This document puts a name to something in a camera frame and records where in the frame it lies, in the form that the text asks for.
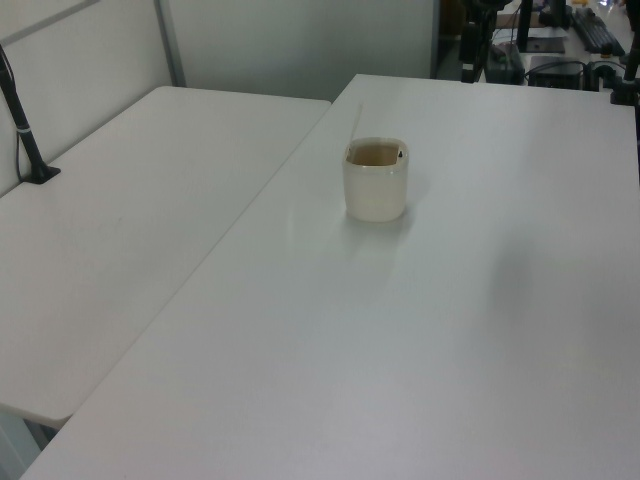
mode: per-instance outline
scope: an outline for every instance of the keyboard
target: keyboard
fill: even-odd
[[[576,29],[585,48],[591,53],[602,53],[602,47],[611,45],[611,54],[619,57],[624,55],[624,49],[620,46],[602,19],[590,8],[576,8],[572,14],[573,28]]]

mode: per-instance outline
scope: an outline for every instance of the cup rim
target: cup rim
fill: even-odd
[[[356,165],[354,163],[348,162],[347,158],[349,158],[350,150],[354,147],[361,147],[363,145],[393,145],[397,146],[399,150],[402,151],[403,155],[393,165]],[[357,170],[360,172],[371,173],[394,173],[397,171],[401,171],[407,168],[408,162],[409,149],[407,147],[407,144],[402,140],[391,137],[363,137],[352,140],[345,149],[344,156],[342,158],[342,164],[345,166],[345,168]]]

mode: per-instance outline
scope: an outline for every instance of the cup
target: cup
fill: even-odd
[[[393,138],[351,142],[342,162],[347,213],[365,222],[389,222],[404,212],[409,150]]]

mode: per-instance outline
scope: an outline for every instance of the white wall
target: white wall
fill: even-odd
[[[163,0],[186,85],[333,101],[356,73],[426,77],[438,0]]]
[[[171,83],[153,0],[101,0],[5,51],[46,162]],[[16,184],[14,148],[15,127],[0,96],[0,195]]]

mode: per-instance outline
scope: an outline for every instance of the black stand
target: black stand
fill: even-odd
[[[497,13],[474,5],[468,6],[469,22],[462,30],[458,60],[462,62],[462,82],[475,83],[480,79],[489,55],[491,35],[496,28]]]
[[[5,55],[2,47],[0,47],[0,88],[7,101],[7,106],[13,117],[13,121],[16,124],[16,130],[20,135],[24,149],[27,152],[29,161],[31,162],[31,175],[24,178],[24,182],[35,183],[42,185],[47,180],[55,177],[60,173],[59,168],[49,167],[42,157],[40,156],[40,150],[36,144],[36,139],[33,137],[31,127],[27,121],[27,116],[24,113],[18,93],[16,92],[16,84],[10,73],[9,65],[5,62]]]
[[[640,85],[636,80],[638,65],[640,64],[640,28],[637,28],[633,34],[633,43],[627,60],[627,68],[624,71],[624,77],[616,76],[611,92],[611,103],[614,105],[628,105],[632,107],[638,106],[638,92]]]
[[[529,24],[533,11],[533,0],[523,0],[520,4],[520,21],[518,22],[518,36],[516,45],[520,53],[564,53],[562,38],[531,38],[529,39]]]

